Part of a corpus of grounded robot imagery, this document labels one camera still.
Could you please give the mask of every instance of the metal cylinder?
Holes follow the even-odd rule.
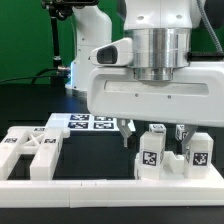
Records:
[[[174,68],[188,66],[191,29],[129,30],[133,39],[134,60],[138,80],[172,80]]]

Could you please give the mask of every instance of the white platform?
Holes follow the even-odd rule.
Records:
[[[70,128],[71,131],[119,131],[117,120],[111,117],[94,117],[91,114],[51,114],[47,128]],[[133,121],[129,128],[135,132]]]
[[[2,181],[1,208],[224,205],[223,180]]]

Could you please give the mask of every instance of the black cable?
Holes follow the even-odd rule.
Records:
[[[18,80],[25,80],[25,79],[44,79],[44,78],[51,78],[51,77],[63,77],[63,78],[68,78],[68,75],[46,75],[46,76],[30,76],[30,77],[20,77],[20,78],[12,78],[12,79],[3,79],[0,80],[0,84],[5,83],[5,82],[12,82],[12,81],[18,81]]]
[[[38,78],[39,76],[43,75],[44,73],[46,73],[46,72],[50,72],[50,71],[57,71],[57,70],[58,70],[57,68],[45,68],[45,69],[41,70],[40,72],[38,72],[38,73],[35,75],[35,77],[33,78],[32,82],[31,82],[31,84],[34,85],[35,82],[36,82],[36,80],[37,80],[37,78]]]

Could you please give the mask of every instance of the green wall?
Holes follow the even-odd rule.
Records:
[[[41,0],[1,0],[0,79],[33,76],[44,68],[52,67],[50,18],[40,3]],[[99,7],[113,21],[112,39],[120,39],[123,31],[122,22],[116,14],[116,1],[101,0]],[[219,29],[217,33],[224,45],[224,29]],[[69,65],[74,57],[71,19],[59,22],[59,37],[63,62]],[[192,49],[215,50],[207,32],[199,29],[193,32]]]

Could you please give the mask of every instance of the h-shaped block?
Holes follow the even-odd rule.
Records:
[[[32,154],[31,180],[51,180],[63,138],[69,136],[68,128],[11,127],[0,143],[0,180],[8,179],[20,155]]]

